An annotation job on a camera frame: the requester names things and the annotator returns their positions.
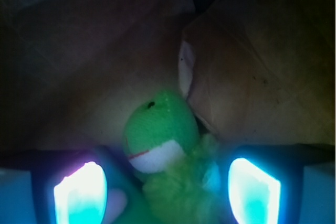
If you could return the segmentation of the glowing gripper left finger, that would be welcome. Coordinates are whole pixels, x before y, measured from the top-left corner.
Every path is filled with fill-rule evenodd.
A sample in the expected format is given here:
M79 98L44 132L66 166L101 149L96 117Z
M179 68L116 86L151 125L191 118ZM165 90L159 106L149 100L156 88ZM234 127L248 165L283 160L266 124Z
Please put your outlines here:
M127 204L92 151L1 152L1 223L114 223Z

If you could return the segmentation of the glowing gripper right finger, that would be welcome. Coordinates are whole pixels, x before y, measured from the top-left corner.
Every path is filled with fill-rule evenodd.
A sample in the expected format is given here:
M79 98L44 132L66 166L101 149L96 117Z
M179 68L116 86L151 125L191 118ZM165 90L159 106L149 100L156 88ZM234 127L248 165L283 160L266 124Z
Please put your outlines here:
M224 177L230 223L335 223L334 145L243 145Z

